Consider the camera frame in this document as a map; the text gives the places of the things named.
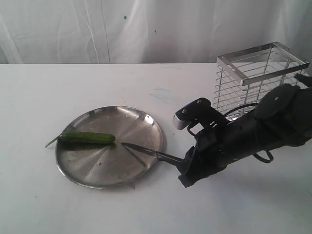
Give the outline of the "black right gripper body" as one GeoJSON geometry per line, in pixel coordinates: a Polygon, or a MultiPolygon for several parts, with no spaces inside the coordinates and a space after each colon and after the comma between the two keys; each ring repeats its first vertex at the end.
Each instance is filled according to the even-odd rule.
{"type": "Polygon", "coordinates": [[[196,139],[196,144],[198,146],[198,151],[200,153],[200,159],[209,164],[213,164],[219,167],[219,172],[225,169],[224,166],[220,166],[217,163],[218,156],[222,153],[221,151],[221,139],[220,134],[224,130],[226,125],[219,125],[212,123],[207,129],[200,130],[197,134],[194,134],[191,129],[195,126],[191,124],[189,126],[189,133],[196,139]]]}

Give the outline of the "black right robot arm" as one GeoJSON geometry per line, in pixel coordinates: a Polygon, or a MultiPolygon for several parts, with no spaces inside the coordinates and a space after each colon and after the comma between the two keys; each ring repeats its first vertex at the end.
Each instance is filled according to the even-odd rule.
{"type": "Polygon", "coordinates": [[[229,121],[206,98],[192,101],[176,112],[183,128],[202,125],[178,166],[185,187],[224,170],[248,156],[266,152],[264,163],[273,160],[271,151],[283,146],[298,147],[312,137],[312,79],[296,74],[305,85],[282,84],[270,90],[254,109],[229,121]]]}

